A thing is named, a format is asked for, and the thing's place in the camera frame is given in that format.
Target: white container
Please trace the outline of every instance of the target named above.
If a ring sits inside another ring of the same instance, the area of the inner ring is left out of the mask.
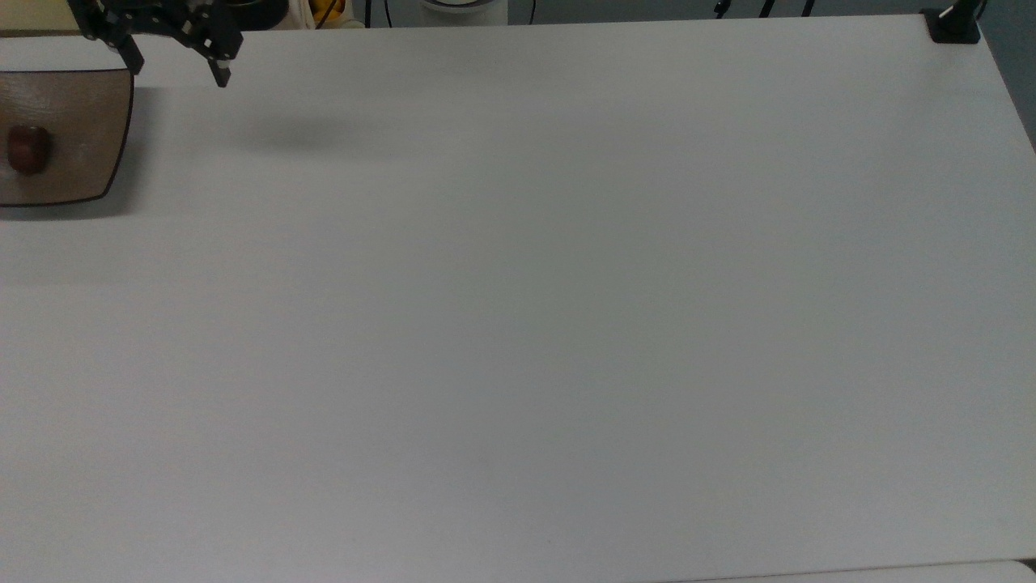
[[[420,0],[422,26],[507,26],[508,0]]]

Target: yellow object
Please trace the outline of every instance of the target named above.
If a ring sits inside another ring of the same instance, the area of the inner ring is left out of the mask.
[[[64,0],[0,0],[0,36],[78,32]]]
[[[310,8],[313,10],[313,20],[320,22],[323,19],[324,12],[327,11],[327,7],[330,6],[333,0],[310,0]],[[337,20],[345,11],[345,0],[334,0],[335,6],[330,9],[330,14],[327,17],[327,22]]]

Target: table surface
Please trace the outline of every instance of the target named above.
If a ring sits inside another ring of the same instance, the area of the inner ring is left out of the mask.
[[[872,569],[752,579],[753,583],[1033,583],[1032,570],[1014,561]],[[731,583],[749,583],[733,580]]]
[[[221,90],[162,40],[111,194],[0,214],[0,579],[1036,556],[1036,156],[984,43],[258,33]]]

